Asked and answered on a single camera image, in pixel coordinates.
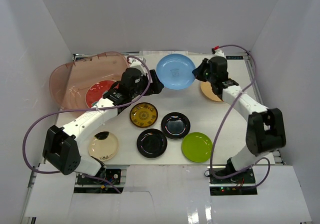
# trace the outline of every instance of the red plate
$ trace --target red plate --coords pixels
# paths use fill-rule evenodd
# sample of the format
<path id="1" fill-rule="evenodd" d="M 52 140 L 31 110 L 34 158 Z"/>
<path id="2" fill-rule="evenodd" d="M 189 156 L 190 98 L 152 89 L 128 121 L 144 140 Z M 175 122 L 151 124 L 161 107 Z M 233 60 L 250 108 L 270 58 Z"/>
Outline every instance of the red plate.
<path id="1" fill-rule="evenodd" d="M 92 107 L 102 97 L 105 91 L 108 91 L 111 85 L 114 83 L 113 80 L 103 80 L 91 86 L 86 93 L 86 105 Z"/>

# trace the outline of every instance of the yellow-green plate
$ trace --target yellow-green plate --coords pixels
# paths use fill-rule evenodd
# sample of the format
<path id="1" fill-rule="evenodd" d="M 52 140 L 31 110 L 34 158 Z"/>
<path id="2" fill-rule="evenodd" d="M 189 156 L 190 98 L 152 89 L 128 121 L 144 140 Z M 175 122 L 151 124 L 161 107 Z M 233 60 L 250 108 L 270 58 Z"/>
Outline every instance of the yellow-green plate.
<path id="1" fill-rule="evenodd" d="M 212 141 L 205 134 L 193 132 L 182 141 L 182 152 L 193 162 L 205 162 L 210 159 Z"/>

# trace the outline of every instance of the beige plate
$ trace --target beige plate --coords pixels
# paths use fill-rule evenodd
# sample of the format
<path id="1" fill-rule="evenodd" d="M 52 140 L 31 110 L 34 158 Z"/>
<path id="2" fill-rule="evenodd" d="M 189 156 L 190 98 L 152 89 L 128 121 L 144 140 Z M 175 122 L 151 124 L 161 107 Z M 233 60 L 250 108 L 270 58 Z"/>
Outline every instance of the beige plate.
<path id="1" fill-rule="evenodd" d="M 104 140 L 99 140 L 96 136 L 93 137 L 89 145 L 89 154 L 101 161 L 110 160 L 119 150 L 119 142 L 117 137 L 109 132 L 109 135 Z"/>
<path id="2" fill-rule="evenodd" d="M 209 99 L 217 102 L 223 102 L 223 100 L 219 99 L 219 97 L 212 92 L 211 84 L 209 82 L 201 82 L 200 87 L 202 93 Z"/>

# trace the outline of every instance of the white enclosure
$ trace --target white enclosure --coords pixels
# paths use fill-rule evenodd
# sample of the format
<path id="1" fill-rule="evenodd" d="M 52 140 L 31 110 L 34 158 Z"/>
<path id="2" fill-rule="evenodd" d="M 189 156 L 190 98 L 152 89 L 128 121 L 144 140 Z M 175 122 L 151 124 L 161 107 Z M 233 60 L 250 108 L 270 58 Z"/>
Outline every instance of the white enclosure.
<path id="1" fill-rule="evenodd" d="M 57 109 L 50 73 L 72 53 L 252 50 L 264 103 L 282 110 L 287 146 L 314 223 L 320 223 L 318 90 L 320 0 L 0 0 L 0 223 L 19 223 L 30 170 L 28 127 Z M 37 165 L 53 118 L 28 139 Z"/>

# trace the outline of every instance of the plate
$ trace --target plate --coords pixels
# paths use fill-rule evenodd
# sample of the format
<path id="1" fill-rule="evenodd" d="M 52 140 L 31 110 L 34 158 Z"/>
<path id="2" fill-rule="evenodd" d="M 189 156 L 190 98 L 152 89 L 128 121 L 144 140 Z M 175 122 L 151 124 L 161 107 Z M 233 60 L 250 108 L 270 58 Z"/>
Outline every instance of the plate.
<path id="1" fill-rule="evenodd" d="M 96 134 L 90 142 L 88 151 L 90 156 L 100 161 L 106 161 L 113 158 L 119 150 L 117 137 L 108 131 Z"/>
<path id="2" fill-rule="evenodd" d="M 210 159 L 212 141 L 205 134 L 193 132 L 182 141 L 182 152 L 193 162 L 205 162 Z"/>
<path id="3" fill-rule="evenodd" d="M 165 152 L 168 141 L 161 131 L 148 129 L 139 135 L 136 144 L 141 155 L 147 158 L 156 158 Z"/>
<path id="4" fill-rule="evenodd" d="M 50 75 L 51 96 L 62 109 L 88 108 L 88 89 L 102 80 L 121 80 L 129 67 L 126 58 L 117 52 L 86 57 L 76 55 L 75 61 L 60 65 Z"/>
<path id="5" fill-rule="evenodd" d="M 141 102 L 130 111 L 131 122 L 140 128 L 152 126 L 158 119 L 158 110 L 153 104 Z"/>
<path id="6" fill-rule="evenodd" d="M 195 80 L 192 71 L 195 64 L 185 55 L 171 54 L 164 56 L 156 66 L 156 75 L 169 89 L 182 90 Z"/>
<path id="7" fill-rule="evenodd" d="M 114 82 L 115 81 L 113 81 L 113 80 L 102 80 L 102 81 L 92 85 L 90 87 L 90 89 L 88 89 L 87 93 L 85 94 L 86 105 L 89 108 L 94 106 L 99 101 L 99 99 L 102 98 L 102 95 L 104 94 L 104 92 L 106 92 L 110 89 L 111 85 Z"/>
<path id="8" fill-rule="evenodd" d="M 202 93 L 207 96 L 209 99 L 213 100 L 213 101 L 217 101 L 217 102 L 223 102 L 223 100 L 221 100 L 217 95 L 215 95 L 212 91 L 212 87 L 210 82 L 201 82 L 200 84 L 200 88 Z"/>
<path id="9" fill-rule="evenodd" d="M 178 112 L 167 114 L 161 121 L 161 130 L 170 139 L 182 139 L 190 131 L 189 119 Z"/>

